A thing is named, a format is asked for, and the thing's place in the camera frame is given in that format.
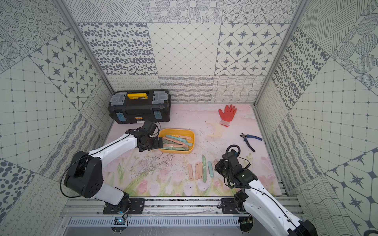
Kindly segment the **yellow plastic storage tray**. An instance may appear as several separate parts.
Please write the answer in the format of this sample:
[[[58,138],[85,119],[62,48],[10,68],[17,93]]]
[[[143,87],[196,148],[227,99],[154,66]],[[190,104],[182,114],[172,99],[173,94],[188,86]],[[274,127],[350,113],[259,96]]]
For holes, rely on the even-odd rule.
[[[166,128],[159,132],[163,153],[190,154],[195,147],[195,134],[188,129]]]

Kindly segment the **teal folding fruit knife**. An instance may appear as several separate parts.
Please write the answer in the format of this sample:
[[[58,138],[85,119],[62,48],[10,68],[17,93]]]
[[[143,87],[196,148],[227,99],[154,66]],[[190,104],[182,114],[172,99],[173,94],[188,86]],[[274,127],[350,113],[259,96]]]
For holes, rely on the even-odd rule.
[[[207,162],[207,166],[208,166],[209,176],[210,176],[211,178],[213,178],[213,177],[214,177],[214,170],[213,170],[212,162],[211,162],[211,161],[208,161],[208,162]]]

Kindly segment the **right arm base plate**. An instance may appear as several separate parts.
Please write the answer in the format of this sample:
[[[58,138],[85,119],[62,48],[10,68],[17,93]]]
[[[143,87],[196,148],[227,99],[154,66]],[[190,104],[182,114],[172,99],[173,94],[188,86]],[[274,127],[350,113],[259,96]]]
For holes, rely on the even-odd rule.
[[[220,204],[218,204],[217,208],[221,209],[223,214],[244,214],[245,211],[242,211],[240,208],[237,207],[234,198],[221,198]]]

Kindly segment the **green folding fruit knife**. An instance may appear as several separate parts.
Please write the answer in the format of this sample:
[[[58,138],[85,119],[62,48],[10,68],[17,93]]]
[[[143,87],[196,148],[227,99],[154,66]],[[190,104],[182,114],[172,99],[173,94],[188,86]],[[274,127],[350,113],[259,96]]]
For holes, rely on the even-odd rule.
[[[202,156],[202,180],[204,183],[207,181],[207,161],[204,155]]]

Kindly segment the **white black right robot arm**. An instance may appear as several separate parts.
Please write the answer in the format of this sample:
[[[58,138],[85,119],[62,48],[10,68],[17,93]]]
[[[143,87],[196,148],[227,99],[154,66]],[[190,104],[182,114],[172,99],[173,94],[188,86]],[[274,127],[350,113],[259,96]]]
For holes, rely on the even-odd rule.
[[[215,171],[223,177],[225,185],[239,189],[234,195],[236,210],[257,219],[273,236],[316,236],[316,227],[309,220],[302,221],[286,209],[248,166],[239,163],[240,153],[238,145],[230,145],[215,165]]]

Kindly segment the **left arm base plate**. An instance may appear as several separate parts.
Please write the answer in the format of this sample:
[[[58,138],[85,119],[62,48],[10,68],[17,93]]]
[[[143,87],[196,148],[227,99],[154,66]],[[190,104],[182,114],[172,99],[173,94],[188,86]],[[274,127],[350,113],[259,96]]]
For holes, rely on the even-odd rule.
[[[144,198],[128,198],[120,201],[118,205],[112,205],[105,202],[103,214],[142,214],[146,199]]]

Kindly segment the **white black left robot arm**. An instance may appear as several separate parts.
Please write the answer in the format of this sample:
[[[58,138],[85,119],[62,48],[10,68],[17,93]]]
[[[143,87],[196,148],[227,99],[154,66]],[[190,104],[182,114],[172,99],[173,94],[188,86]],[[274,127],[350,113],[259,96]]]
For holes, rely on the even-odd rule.
[[[122,154],[137,148],[140,152],[162,148],[159,127],[149,121],[137,129],[128,129],[120,138],[98,149],[77,152],[61,177],[61,185],[87,199],[97,199],[122,207],[129,195],[104,182],[103,169]]]

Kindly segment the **pink folding fruit knife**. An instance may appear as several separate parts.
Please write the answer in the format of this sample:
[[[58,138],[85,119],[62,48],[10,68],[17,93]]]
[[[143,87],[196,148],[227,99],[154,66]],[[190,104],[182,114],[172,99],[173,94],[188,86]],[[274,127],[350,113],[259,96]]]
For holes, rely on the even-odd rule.
[[[193,176],[193,166],[192,164],[188,164],[188,175],[189,175],[189,180],[193,181],[194,176]]]

